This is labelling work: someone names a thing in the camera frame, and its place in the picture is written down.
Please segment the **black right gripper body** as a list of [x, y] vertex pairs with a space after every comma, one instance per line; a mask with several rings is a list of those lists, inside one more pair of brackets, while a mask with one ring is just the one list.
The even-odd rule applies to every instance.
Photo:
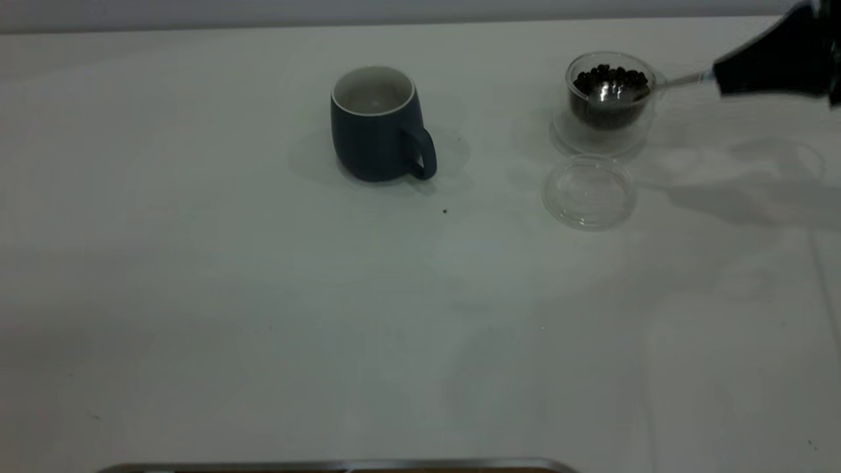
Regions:
[[808, 1], [813, 19], [808, 30], [818, 45], [807, 48], [808, 83], [820, 88], [831, 107], [840, 104], [840, 2]]

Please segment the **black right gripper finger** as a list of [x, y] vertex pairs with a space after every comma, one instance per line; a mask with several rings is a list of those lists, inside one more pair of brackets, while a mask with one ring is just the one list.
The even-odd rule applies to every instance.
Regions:
[[796, 5], [761, 35], [717, 59], [713, 76], [723, 96], [793, 94], [826, 98], [808, 83], [807, 48], [818, 45], [808, 27], [809, 5]]

